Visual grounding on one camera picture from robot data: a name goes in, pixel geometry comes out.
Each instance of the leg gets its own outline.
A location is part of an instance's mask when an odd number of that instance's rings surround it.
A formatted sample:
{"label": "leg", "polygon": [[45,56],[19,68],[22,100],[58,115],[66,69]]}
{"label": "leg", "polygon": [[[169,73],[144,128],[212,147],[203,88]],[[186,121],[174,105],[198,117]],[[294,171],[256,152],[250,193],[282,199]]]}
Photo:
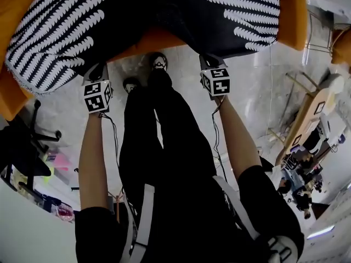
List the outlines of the leg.
{"label": "leg", "polygon": [[140,216],[144,184],[155,186],[162,147],[157,138],[154,109],[146,88],[128,96],[124,111],[124,138],[120,154],[120,177],[128,200]]}
{"label": "leg", "polygon": [[167,72],[160,68],[154,69],[148,87],[161,124],[165,158],[172,161],[167,164],[171,164],[175,172],[187,175],[216,175],[211,147],[201,133],[189,105],[172,88]]}

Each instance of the chair wheel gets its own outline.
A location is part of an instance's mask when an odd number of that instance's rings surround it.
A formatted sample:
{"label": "chair wheel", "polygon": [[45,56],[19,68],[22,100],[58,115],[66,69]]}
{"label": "chair wheel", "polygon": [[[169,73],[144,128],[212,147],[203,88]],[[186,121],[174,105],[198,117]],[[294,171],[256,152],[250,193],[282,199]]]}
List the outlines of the chair wheel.
{"label": "chair wheel", "polygon": [[39,100],[36,100],[34,103],[34,107],[38,109],[40,106],[42,106],[42,103]]}
{"label": "chair wheel", "polygon": [[57,139],[62,138],[62,133],[59,130],[56,131],[55,135]]}

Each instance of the ceiling light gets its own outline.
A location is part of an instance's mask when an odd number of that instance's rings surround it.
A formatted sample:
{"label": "ceiling light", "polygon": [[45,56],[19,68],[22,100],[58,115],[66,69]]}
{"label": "ceiling light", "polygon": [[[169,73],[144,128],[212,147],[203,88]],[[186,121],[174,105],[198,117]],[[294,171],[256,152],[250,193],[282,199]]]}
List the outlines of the ceiling light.
{"label": "ceiling light", "polygon": [[320,230],[320,231],[318,231],[318,232],[312,233],[312,234],[310,234],[310,235],[307,237],[307,239],[312,239],[312,238],[314,238],[314,237],[317,237],[317,236],[323,235],[323,234],[325,234],[325,233],[328,233],[328,232],[330,232],[331,230],[333,230],[334,227],[335,227],[335,225],[332,225],[332,226],[329,226],[329,227],[327,227],[327,228],[325,228],[325,229],[323,229],[323,230]]}

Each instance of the foot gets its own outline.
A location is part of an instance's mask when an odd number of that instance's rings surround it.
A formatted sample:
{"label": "foot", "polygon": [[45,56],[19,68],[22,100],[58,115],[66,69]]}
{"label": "foot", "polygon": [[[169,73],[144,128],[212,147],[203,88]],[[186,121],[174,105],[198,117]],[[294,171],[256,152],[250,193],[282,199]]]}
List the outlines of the foot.
{"label": "foot", "polygon": [[168,61],[164,54],[159,52],[153,53],[150,56],[149,62],[150,62],[151,70],[163,69],[167,71]]}
{"label": "foot", "polygon": [[123,81],[123,87],[126,90],[127,94],[129,94],[133,89],[141,87],[141,84],[138,79],[130,77]]}

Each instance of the pink object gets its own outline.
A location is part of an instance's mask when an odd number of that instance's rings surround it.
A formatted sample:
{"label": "pink object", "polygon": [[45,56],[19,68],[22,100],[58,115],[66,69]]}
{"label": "pink object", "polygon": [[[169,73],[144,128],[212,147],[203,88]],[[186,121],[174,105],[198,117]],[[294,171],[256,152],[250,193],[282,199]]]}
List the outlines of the pink object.
{"label": "pink object", "polygon": [[68,171],[68,168],[55,168],[55,169],[59,169],[59,170]]}
{"label": "pink object", "polygon": [[62,170],[68,170],[68,168],[72,166],[66,155],[54,152],[48,153],[46,163],[48,163],[53,168]]}

